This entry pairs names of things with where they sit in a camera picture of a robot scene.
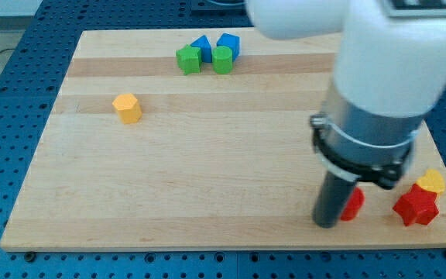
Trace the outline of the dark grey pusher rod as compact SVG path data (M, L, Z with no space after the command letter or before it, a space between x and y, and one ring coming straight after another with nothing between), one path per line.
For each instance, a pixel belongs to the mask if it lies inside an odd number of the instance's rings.
M314 222L322 228L334 227L343 213L357 185L327 172L312 211Z

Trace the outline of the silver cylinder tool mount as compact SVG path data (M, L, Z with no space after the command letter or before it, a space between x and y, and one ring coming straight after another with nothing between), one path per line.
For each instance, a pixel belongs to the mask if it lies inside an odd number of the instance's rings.
M314 152L328 172L391 190L407 172L423 121L369 112L350 102L332 81L319 113L310 117Z

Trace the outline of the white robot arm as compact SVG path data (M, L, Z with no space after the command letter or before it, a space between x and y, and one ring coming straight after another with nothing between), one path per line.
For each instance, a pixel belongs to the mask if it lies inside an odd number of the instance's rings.
M248 1L258 31L275 40L329 33L341 45L313 147L327 173L312 211L336 225L355 186L392 189L413 159L425 115L446 88L446 1Z

